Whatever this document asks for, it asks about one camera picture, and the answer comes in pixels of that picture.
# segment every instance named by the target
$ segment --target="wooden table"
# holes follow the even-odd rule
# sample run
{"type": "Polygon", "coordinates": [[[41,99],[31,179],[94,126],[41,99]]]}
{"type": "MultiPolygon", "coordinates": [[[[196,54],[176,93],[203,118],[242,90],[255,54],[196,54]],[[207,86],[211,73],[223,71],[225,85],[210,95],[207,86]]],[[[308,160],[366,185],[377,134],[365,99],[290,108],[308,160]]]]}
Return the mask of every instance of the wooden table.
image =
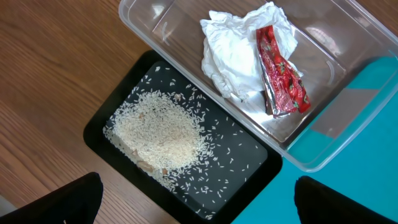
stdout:
{"type": "MultiPolygon", "coordinates": [[[[398,34],[396,0],[360,0],[398,34]]],[[[83,128],[150,48],[118,0],[0,1],[0,194],[21,207],[98,172],[98,223],[174,223],[92,152],[83,128]]]]}

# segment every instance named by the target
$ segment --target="pile of rice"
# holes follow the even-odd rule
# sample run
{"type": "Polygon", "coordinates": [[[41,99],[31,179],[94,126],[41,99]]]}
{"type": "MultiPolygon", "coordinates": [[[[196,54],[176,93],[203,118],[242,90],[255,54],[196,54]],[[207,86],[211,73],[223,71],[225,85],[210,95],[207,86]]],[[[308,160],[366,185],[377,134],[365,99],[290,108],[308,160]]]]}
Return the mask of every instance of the pile of rice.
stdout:
{"type": "Polygon", "coordinates": [[[135,103],[124,102],[112,118],[105,136],[133,162],[144,161],[149,175],[174,191],[174,177],[202,165],[213,152],[205,142],[204,121],[177,104],[179,97],[160,91],[138,94],[135,103]]]}

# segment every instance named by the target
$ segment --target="clear plastic container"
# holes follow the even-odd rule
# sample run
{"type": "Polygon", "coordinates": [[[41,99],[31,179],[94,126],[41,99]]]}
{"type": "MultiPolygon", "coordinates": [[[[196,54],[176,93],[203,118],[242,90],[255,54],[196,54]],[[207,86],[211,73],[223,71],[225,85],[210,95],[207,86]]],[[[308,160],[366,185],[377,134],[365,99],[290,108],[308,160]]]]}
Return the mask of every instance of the clear plastic container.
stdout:
{"type": "Polygon", "coordinates": [[[122,0],[119,13],[130,29],[250,131],[297,167],[313,172],[352,141],[398,90],[392,65],[398,38],[354,0],[274,2],[292,23],[298,46],[290,60],[304,73],[312,104],[305,114],[278,119],[265,114],[262,93],[252,93],[246,103],[224,99],[201,70],[205,36],[200,19],[208,19],[209,10],[243,17],[264,1],[122,0]]]}

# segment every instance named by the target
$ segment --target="ketchup packet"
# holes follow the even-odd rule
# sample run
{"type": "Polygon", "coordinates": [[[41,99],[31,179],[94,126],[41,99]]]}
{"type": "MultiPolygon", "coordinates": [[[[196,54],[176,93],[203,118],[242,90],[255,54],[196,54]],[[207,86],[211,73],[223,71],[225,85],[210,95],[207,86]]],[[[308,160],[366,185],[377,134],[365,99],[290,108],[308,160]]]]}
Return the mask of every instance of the ketchup packet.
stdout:
{"type": "Polygon", "coordinates": [[[262,80],[272,114],[278,117],[297,110],[306,112],[311,106],[307,92],[297,71],[280,55],[274,28],[267,26],[258,29],[256,36],[262,80]]]}

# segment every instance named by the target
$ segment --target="crumpled tissue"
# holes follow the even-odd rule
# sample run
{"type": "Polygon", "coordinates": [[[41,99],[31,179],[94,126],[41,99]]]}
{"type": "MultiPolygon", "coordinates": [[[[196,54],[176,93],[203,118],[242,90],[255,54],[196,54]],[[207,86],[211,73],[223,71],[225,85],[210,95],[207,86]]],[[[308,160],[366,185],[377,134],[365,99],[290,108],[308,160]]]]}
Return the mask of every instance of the crumpled tissue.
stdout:
{"type": "Polygon", "coordinates": [[[205,75],[213,80],[224,98],[234,94],[246,100],[249,92],[263,91],[256,29],[274,26],[280,53],[286,60],[297,46],[283,10],[269,2],[244,18],[226,12],[210,11],[209,14],[211,20],[200,21],[206,35],[201,66],[205,75]]]}

